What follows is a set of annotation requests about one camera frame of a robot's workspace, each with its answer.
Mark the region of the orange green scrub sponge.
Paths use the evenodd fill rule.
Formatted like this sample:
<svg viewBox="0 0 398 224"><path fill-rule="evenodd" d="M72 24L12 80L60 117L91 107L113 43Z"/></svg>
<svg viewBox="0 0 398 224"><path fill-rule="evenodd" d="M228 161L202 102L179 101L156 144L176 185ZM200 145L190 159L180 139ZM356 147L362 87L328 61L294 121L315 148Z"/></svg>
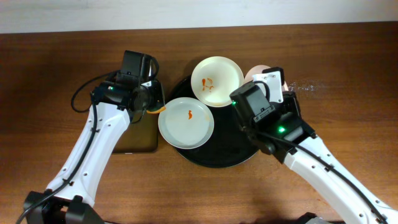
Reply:
<svg viewBox="0 0 398 224"><path fill-rule="evenodd" d="M162 106L160 108L157 108L156 110L146 110L146 113L148 113L148 114L159 114L159 113L163 112L164 110L166 110L166 107Z"/></svg>

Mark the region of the light grey plate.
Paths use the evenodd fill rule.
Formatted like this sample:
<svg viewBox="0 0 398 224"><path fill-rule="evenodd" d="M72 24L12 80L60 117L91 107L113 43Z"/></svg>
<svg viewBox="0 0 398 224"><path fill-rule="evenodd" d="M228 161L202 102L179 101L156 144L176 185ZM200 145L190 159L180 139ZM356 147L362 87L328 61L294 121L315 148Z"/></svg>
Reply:
<svg viewBox="0 0 398 224"><path fill-rule="evenodd" d="M166 104L159 115L158 127L170 145L194 149L210 139L215 121L207 105L194 98L180 97Z"/></svg>

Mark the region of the pink plate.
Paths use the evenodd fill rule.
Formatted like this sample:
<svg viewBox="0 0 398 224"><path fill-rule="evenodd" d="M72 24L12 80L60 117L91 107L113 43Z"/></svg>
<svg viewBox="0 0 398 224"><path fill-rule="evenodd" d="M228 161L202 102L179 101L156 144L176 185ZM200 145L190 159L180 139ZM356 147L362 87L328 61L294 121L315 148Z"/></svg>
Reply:
<svg viewBox="0 0 398 224"><path fill-rule="evenodd" d="M263 70L269 69L271 67L267 65L256 65L255 67L252 67L244 77L244 83L248 83L253 80L253 75L262 73ZM282 91L288 91L289 88L285 82L285 76L284 76L284 71L281 69L281 80L282 80Z"/></svg>

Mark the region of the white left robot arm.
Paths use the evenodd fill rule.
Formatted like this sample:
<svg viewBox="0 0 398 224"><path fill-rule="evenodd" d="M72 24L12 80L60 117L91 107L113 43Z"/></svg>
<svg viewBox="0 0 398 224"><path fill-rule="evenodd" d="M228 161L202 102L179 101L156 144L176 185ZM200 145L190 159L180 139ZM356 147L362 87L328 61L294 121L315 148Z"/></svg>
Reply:
<svg viewBox="0 0 398 224"><path fill-rule="evenodd" d="M83 131L45 192L31 191L18 223L104 223L94 210L96 191L112 151L137 113L160 113L160 81L104 81L90 93Z"/></svg>

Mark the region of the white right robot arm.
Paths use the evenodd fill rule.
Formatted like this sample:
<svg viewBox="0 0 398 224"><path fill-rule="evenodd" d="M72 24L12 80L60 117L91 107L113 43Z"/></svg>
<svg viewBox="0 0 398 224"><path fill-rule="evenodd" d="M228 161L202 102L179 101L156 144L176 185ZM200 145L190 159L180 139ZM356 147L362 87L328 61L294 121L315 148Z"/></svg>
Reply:
<svg viewBox="0 0 398 224"><path fill-rule="evenodd" d="M345 223L397 223L397 210L354 177L302 119L295 93L282 96L272 102L261 90L250 90L233 97L244 132L306 180Z"/></svg>

